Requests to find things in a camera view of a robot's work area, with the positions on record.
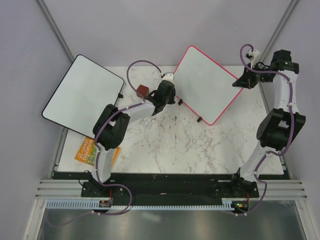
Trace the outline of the pink framed whiteboard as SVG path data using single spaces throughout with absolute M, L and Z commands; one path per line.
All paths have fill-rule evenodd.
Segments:
M 214 125 L 243 91 L 238 78 L 198 47 L 190 45 L 174 70 L 176 97 L 207 125 Z

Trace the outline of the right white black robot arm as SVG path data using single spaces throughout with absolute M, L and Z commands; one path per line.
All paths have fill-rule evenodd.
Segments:
M 247 162 L 231 177 L 229 191 L 235 197 L 257 190 L 259 176 L 268 161 L 283 156 L 306 123 L 306 117 L 298 110 L 296 83 L 300 67 L 292 61 L 288 50 L 275 51 L 269 65 L 260 61 L 261 53 L 252 45 L 246 53 L 240 53 L 244 71 L 232 85 L 253 89 L 259 83 L 273 83 L 274 107 L 264 118 L 256 133 L 257 145 Z

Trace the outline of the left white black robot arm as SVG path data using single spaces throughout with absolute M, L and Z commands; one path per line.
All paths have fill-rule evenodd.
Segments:
M 162 80 L 158 88 L 141 102 L 118 108 L 113 104 L 105 107 L 93 127 L 96 158 L 89 182 L 92 191 L 99 197 L 106 196 L 110 185 L 112 160 L 116 148 L 123 142 L 129 124 L 159 114 L 166 105 L 175 103 L 175 85 L 170 80 Z

